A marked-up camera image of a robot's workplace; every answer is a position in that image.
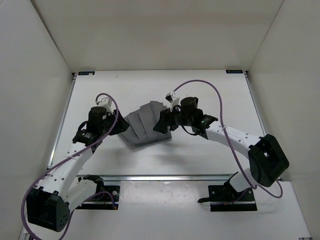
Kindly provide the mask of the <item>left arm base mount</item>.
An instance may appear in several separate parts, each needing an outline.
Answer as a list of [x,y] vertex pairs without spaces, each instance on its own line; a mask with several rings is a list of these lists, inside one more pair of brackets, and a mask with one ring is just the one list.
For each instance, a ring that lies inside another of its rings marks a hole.
[[120,199],[120,183],[109,183],[103,180],[102,177],[97,175],[86,175],[78,177],[77,182],[81,183],[89,181],[95,183],[94,197],[90,197],[89,200],[80,204],[77,210],[118,210]]

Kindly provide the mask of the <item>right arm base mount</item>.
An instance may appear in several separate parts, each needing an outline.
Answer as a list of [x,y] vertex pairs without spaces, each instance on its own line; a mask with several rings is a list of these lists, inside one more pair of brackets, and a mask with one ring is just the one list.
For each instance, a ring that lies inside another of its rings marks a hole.
[[251,187],[237,192],[230,184],[234,173],[223,185],[209,185],[208,197],[197,200],[199,204],[209,203],[211,212],[255,212],[258,210]]

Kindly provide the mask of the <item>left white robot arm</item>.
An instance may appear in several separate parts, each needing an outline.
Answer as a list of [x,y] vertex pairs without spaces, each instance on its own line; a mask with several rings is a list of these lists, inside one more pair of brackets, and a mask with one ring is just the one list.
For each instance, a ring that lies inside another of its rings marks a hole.
[[76,185],[73,182],[103,139],[123,133],[128,127],[118,109],[111,110],[107,105],[92,107],[88,119],[78,127],[65,159],[50,168],[26,194],[22,211],[28,222],[60,232],[86,199],[101,198],[105,187],[100,176],[86,175]]

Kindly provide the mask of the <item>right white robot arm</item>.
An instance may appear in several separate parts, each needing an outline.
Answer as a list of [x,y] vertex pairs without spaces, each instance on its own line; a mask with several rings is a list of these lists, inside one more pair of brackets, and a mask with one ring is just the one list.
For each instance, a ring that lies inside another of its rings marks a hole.
[[290,163],[273,135],[250,135],[227,126],[216,117],[204,114],[198,108],[198,101],[196,97],[186,97],[180,104],[162,110],[153,130],[166,134],[178,127],[191,127],[194,136],[230,147],[246,157],[249,167],[226,182],[226,198],[236,200],[244,190],[256,186],[268,188],[288,169]]

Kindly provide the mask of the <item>grey pleated skirt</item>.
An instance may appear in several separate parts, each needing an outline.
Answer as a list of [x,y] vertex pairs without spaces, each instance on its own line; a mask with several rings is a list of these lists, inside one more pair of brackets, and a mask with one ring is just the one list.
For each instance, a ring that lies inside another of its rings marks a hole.
[[119,135],[120,139],[130,148],[170,140],[170,132],[163,134],[153,130],[160,119],[160,112],[166,109],[162,102],[150,101],[129,113],[124,117],[129,128]]

